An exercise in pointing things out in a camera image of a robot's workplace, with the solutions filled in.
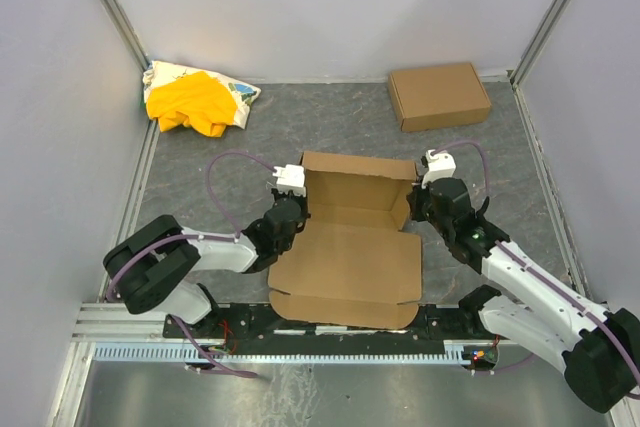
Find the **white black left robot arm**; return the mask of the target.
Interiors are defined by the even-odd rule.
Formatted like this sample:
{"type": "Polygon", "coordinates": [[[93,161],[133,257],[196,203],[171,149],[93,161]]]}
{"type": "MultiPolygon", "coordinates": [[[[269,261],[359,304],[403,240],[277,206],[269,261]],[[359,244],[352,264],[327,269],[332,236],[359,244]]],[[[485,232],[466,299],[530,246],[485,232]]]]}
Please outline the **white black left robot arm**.
{"type": "Polygon", "coordinates": [[[109,251],[103,266],[105,298],[121,300],[132,315],[160,312],[197,325],[215,315],[206,287],[188,280],[193,271],[262,272],[289,251],[310,217],[306,189],[274,188],[274,203],[240,234],[196,231],[161,215],[109,251]]]}

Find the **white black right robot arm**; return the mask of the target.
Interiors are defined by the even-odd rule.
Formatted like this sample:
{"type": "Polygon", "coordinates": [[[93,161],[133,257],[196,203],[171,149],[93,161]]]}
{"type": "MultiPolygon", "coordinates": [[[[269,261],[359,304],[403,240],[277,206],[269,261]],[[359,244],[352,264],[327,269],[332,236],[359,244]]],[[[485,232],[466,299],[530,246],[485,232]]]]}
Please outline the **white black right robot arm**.
{"type": "Polygon", "coordinates": [[[428,222],[458,262],[487,279],[463,298],[486,331],[554,367],[586,406],[609,412],[639,395],[639,320],[611,311],[563,284],[527,256],[484,209],[474,209],[457,178],[416,182],[410,217],[428,222]]]}

